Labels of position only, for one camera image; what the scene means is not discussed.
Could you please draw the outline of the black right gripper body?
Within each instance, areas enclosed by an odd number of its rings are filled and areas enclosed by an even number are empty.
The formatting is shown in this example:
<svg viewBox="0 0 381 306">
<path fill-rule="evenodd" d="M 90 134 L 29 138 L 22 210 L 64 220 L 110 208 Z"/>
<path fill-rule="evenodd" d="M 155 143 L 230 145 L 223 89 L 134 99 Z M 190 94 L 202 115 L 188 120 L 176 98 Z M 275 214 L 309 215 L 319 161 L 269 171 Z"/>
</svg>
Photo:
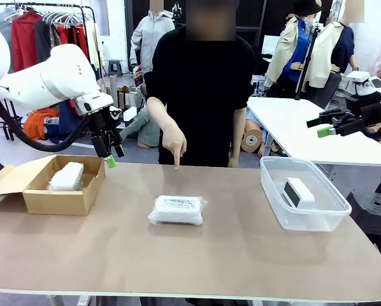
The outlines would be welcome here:
<svg viewBox="0 0 381 306">
<path fill-rule="evenodd" d="M 381 123 L 381 93 L 355 94 L 347 97 L 345 103 L 341 115 L 332 119 L 336 134 L 348 136 L 358 131 L 368 134 L 366 128 Z"/>
</svg>

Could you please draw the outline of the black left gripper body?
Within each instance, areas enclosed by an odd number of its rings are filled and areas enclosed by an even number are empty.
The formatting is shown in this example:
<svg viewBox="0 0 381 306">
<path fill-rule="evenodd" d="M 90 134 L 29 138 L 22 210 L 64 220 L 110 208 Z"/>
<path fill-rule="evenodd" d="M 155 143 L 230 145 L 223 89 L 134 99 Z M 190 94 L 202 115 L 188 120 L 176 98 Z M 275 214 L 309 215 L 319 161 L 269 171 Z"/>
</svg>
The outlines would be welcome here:
<svg viewBox="0 0 381 306">
<path fill-rule="evenodd" d="M 110 150 L 113 148 L 113 132 L 117 131 L 122 114 L 121 108 L 106 107 L 90 115 L 89 133 L 95 150 L 96 145 L 108 147 Z"/>
</svg>

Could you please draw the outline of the person's right hand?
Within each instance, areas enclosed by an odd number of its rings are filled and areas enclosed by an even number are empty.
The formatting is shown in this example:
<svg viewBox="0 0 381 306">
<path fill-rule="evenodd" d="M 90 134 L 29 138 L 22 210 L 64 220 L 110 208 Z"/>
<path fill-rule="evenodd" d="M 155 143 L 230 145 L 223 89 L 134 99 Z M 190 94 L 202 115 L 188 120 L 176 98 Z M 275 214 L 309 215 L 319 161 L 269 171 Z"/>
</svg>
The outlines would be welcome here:
<svg viewBox="0 0 381 306">
<path fill-rule="evenodd" d="M 174 158 L 174 167 L 180 166 L 180 158 L 187 150 L 185 135 L 177 126 L 168 126 L 163 130 L 162 146 L 168 149 Z"/>
</svg>

